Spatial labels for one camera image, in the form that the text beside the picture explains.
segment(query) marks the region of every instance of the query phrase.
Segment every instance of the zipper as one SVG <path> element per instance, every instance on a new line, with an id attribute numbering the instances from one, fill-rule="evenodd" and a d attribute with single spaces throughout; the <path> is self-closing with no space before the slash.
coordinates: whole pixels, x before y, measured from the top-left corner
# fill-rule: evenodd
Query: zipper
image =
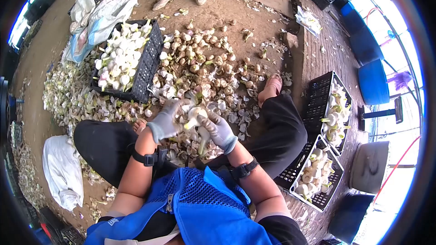
<path id="1" fill-rule="evenodd" d="M 165 209 L 167 212 L 173 211 L 173 207 L 171 206 L 171 204 L 173 203 L 173 196 L 174 194 L 168 194 L 168 203 L 166 204 L 166 209 Z"/>

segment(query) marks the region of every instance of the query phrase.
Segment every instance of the plastic bag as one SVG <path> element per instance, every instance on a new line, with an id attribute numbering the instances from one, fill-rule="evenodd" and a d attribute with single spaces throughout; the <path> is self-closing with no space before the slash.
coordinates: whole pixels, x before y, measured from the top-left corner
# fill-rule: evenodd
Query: plastic bag
<path id="1" fill-rule="evenodd" d="M 73 23 L 70 25 L 71 34 L 80 34 L 88 25 L 89 16 L 95 9 L 94 0 L 76 0 L 73 8 L 71 9 L 71 20 Z"/>
<path id="2" fill-rule="evenodd" d="M 83 205 L 82 169 L 68 136 L 52 136 L 44 143 L 42 167 L 53 199 L 72 211 Z"/>
<path id="3" fill-rule="evenodd" d="M 62 55 L 65 60 L 80 63 L 94 48 L 107 40 L 115 25 L 126 21 L 138 0 L 102 0 L 89 16 L 89 23 L 75 33 Z"/>
<path id="4" fill-rule="evenodd" d="M 303 12 L 302 8 L 297 6 L 297 14 L 295 14 L 295 19 L 298 24 L 302 25 L 310 33 L 319 38 L 322 28 L 318 19 L 316 19 L 310 11 Z"/>

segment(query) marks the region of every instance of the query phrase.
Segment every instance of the gray work glove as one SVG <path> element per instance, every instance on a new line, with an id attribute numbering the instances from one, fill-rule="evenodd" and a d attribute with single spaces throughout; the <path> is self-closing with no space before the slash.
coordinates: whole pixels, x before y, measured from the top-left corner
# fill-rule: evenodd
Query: gray work glove
<path id="1" fill-rule="evenodd" d="M 208 118 L 198 115 L 197 121 L 208 130 L 212 141 L 224 150 L 225 155 L 235 148 L 238 137 L 233 134 L 232 128 L 224 118 L 208 110 Z"/>
<path id="2" fill-rule="evenodd" d="M 164 138 L 176 136 L 183 129 L 181 124 L 175 122 L 175 116 L 183 113 L 182 106 L 191 103 L 189 99 L 168 100 L 162 111 L 152 121 L 147 122 L 146 126 L 150 127 L 156 144 Z"/>

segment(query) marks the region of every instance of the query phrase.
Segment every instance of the vest logo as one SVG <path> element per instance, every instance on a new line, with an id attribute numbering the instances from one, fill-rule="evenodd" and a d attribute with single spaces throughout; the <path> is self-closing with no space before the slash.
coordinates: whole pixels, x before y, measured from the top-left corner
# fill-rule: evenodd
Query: vest logo
<path id="1" fill-rule="evenodd" d="M 117 222 L 117 221 L 119 221 L 119 220 L 117 220 L 116 218 L 113 218 L 111 220 L 108 220 L 108 223 L 110 226 L 113 226 L 115 224 L 115 222 Z"/>

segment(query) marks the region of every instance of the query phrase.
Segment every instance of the forearm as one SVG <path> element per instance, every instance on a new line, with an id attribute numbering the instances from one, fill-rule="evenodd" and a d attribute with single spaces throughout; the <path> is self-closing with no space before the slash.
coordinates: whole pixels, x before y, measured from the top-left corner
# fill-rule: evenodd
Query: forearm
<path id="1" fill-rule="evenodd" d="M 136 140 L 135 150 L 140 155 L 154 153 L 157 144 L 153 141 L 153 135 L 150 128 L 145 128 Z M 143 198 L 151 186 L 153 167 L 145 167 L 130 157 L 123 177 L 119 184 L 118 193 L 130 194 L 139 198 Z"/>
<path id="2" fill-rule="evenodd" d="M 237 142 L 235 148 L 227 155 L 233 167 L 249 164 L 253 156 L 245 147 Z M 251 171 L 250 175 L 240 179 L 240 185 L 250 197 L 254 205 L 274 197 L 281 197 L 281 193 L 275 182 L 259 165 Z"/>

